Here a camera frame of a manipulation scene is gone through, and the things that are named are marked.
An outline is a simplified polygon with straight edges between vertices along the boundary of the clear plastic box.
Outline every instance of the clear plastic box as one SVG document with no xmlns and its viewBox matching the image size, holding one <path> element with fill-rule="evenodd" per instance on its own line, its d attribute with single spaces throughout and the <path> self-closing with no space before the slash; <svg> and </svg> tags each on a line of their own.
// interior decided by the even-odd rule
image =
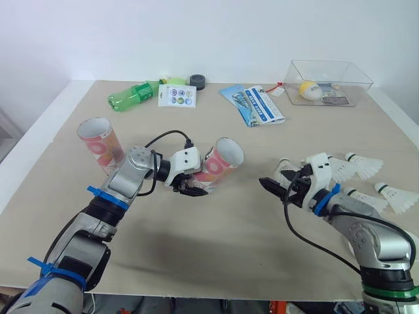
<svg viewBox="0 0 419 314">
<path fill-rule="evenodd" d="M 307 83 L 303 87 L 319 87 L 321 96 L 317 92 L 315 100 L 303 98 L 300 94 L 303 83 Z M 293 60 L 283 87 L 294 105 L 355 106 L 372 84 L 372 80 L 351 62 Z"/>
</svg>

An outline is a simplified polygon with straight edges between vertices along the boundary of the white wall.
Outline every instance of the white wall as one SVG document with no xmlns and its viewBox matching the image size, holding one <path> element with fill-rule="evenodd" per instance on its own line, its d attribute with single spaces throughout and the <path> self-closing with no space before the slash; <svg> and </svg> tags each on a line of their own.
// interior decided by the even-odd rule
<svg viewBox="0 0 419 314">
<path fill-rule="evenodd" d="M 2 0 L 0 108 L 26 130 L 70 79 L 276 82 L 356 63 L 419 123 L 417 0 Z"/>
</svg>

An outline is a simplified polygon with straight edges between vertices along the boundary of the table surface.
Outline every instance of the table surface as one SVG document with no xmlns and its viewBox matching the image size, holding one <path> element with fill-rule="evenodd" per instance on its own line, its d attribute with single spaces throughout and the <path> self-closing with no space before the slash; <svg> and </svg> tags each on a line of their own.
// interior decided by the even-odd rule
<svg viewBox="0 0 419 314">
<path fill-rule="evenodd" d="M 44 151 L 0 216 L 0 285 L 27 287 L 39 270 L 26 258 L 43 259 L 64 224 L 83 209 L 88 185 L 105 179 L 77 137 L 87 118 L 110 119 L 124 148 L 144 145 L 167 130 L 193 138 L 204 154 L 227 136 L 244 149 L 245 164 L 217 190 L 201 198 L 173 193 L 158 184 L 137 198 L 109 244 L 111 259 L 97 293 L 266 300 L 355 300 L 358 275 L 327 254 L 298 240 L 287 228 L 277 197 L 260 186 L 280 158 L 298 162 L 328 152 L 381 158 L 384 167 L 368 181 L 344 186 L 377 196 L 383 181 L 418 191 L 418 150 L 368 97 L 357 107 L 292 105 L 286 94 L 272 99 L 286 117 L 283 124 L 247 128 L 237 110 L 218 91 L 229 84 L 208 84 L 196 109 L 157 107 L 156 99 L 116 113 L 106 97 L 132 82 L 97 81 Z M 183 148 L 177 135 L 157 142 L 165 156 Z M 144 190 L 150 187 L 149 181 Z M 291 206 L 291 221 L 304 236 L 355 263 L 347 242 L 313 214 Z M 384 217 L 419 235 L 418 204 L 403 215 L 387 208 Z M 412 276 L 419 281 L 419 271 Z"/>
</svg>

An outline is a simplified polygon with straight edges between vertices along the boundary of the blue zip tie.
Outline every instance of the blue zip tie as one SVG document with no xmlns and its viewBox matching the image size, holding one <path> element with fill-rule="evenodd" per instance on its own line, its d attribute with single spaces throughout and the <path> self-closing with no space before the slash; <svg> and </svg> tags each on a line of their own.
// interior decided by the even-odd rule
<svg viewBox="0 0 419 314">
<path fill-rule="evenodd" d="M 340 192 L 340 184 L 336 183 L 335 187 L 332 189 L 332 191 L 330 191 L 330 193 L 328 193 L 328 195 L 326 195 L 317 205 L 316 208 L 314 209 L 314 214 L 316 216 L 320 217 L 320 213 L 321 210 L 327 205 L 327 203 L 329 203 L 330 199 L 332 198 L 332 196 L 334 196 L 335 194 L 338 194 Z"/>
<path fill-rule="evenodd" d="M 44 262 L 41 262 L 40 260 L 37 260 L 36 258 L 32 256 L 29 257 L 27 260 L 31 262 L 32 264 L 35 264 L 36 266 L 39 266 L 41 268 L 42 276 L 46 276 L 49 273 L 57 273 L 58 275 L 64 275 L 78 281 L 81 284 L 83 291 L 86 290 L 86 286 L 87 286 L 86 280 L 84 280 L 84 278 L 80 276 L 78 273 L 74 273 L 69 270 L 63 270 L 61 268 L 55 268 L 53 263 L 45 264 Z"/>
<path fill-rule="evenodd" d="M 87 191 L 93 193 L 95 196 L 99 196 L 100 198 L 103 198 L 107 201 L 110 201 L 111 203 L 114 203 L 115 205 L 118 205 L 119 207 L 125 209 L 126 211 L 130 207 L 127 203 L 118 200 L 116 197 L 104 192 L 100 188 L 94 188 L 93 186 L 90 186 L 87 188 Z"/>
</svg>

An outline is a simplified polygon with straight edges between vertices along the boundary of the pink patterned cup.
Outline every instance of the pink patterned cup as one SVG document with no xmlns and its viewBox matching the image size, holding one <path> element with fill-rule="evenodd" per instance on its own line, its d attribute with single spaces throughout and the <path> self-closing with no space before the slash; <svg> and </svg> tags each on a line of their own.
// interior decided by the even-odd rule
<svg viewBox="0 0 419 314">
<path fill-rule="evenodd" d="M 82 122 L 77 135 L 107 175 L 124 161 L 125 153 L 108 119 L 91 118 Z"/>
<path fill-rule="evenodd" d="M 226 175 L 242 165 L 243 162 L 244 152 L 239 144 L 228 137 L 222 137 L 206 154 L 202 171 L 194 173 L 188 180 L 188 185 L 211 193 Z"/>
</svg>

